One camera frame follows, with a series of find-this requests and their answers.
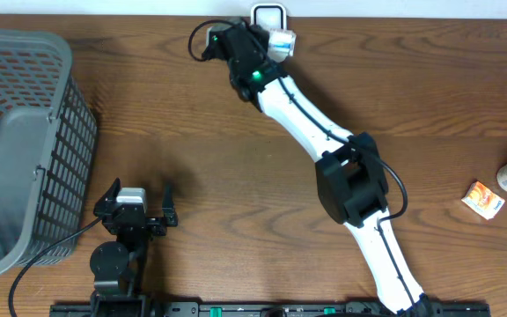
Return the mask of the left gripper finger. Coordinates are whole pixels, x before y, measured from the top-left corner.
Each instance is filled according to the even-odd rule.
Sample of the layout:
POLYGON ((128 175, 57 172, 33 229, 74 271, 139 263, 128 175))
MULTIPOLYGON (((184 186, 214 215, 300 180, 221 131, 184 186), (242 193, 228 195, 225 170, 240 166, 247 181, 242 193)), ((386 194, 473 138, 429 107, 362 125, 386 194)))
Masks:
POLYGON ((107 210, 111 205, 115 204, 116 197, 121 190, 121 181, 116 178, 106 193, 95 203, 95 210, 107 210))
POLYGON ((173 189, 172 186, 169 184, 167 184, 164 188, 162 211, 163 211, 163 219, 165 220, 166 225, 178 224, 178 215, 173 201, 173 189))

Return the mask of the small orange box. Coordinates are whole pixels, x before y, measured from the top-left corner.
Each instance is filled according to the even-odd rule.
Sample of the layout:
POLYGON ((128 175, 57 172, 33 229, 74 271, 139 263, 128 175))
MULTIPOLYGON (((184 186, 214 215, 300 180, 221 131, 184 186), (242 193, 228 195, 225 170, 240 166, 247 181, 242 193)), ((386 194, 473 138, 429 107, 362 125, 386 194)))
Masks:
POLYGON ((461 201, 479 216, 490 220, 504 206, 505 200, 481 182, 474 182, 461 201))

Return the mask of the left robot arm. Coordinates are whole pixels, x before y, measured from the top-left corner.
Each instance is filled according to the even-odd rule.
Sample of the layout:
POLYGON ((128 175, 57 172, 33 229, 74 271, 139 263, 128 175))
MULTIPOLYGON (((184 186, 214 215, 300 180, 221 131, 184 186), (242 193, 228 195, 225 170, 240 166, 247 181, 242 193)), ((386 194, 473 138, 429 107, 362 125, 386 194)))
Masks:
POLYGON ((94 275, 91 316, 163 314, 160 304, 142 294, 142 283, 150 242, 165 236, 169 227, 179 223, 172 187, 164 188, 160 217, 149 217, 147 210, 146 191, 125 188, 119 179, 96 202, 93 214, 115 240, 96 247, 90 259, 94 275))

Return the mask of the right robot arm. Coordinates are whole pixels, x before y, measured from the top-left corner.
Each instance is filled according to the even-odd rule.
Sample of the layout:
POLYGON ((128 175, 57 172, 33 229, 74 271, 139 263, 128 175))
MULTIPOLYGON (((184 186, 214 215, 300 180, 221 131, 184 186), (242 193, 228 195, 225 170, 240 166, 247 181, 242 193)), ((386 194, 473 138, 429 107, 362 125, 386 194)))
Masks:
POLYGON ((244 20, 205 24, 199 61, 222 60, 232 88, 279 123, 308 153, 320 203, 356 240, 377 287, 378 299, 399 316, 427 316, 431 305, 400 250, 392 222, 408 208, 398 174, 379 156, 367 133, 353 134, 323 114, 269 56, 271 32, 244 20))

